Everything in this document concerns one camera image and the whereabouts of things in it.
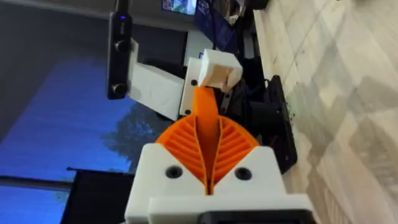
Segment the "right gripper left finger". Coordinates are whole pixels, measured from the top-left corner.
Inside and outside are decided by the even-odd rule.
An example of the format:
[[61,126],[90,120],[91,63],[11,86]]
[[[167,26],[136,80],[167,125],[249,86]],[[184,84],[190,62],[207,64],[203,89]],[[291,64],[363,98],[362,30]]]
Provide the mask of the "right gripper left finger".
[[142,148],[124,212],[126,223],[198,223],[207,174],[194,115]]

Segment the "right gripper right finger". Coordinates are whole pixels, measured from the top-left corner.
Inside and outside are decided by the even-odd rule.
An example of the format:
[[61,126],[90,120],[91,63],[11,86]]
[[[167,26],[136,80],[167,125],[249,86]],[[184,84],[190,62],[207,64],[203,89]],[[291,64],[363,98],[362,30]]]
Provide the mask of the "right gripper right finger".
[[282,178],[271,148],[262,146],[244,127],[219,116],[220,137],[212,168],[213,195],[258,194],[279,188]]

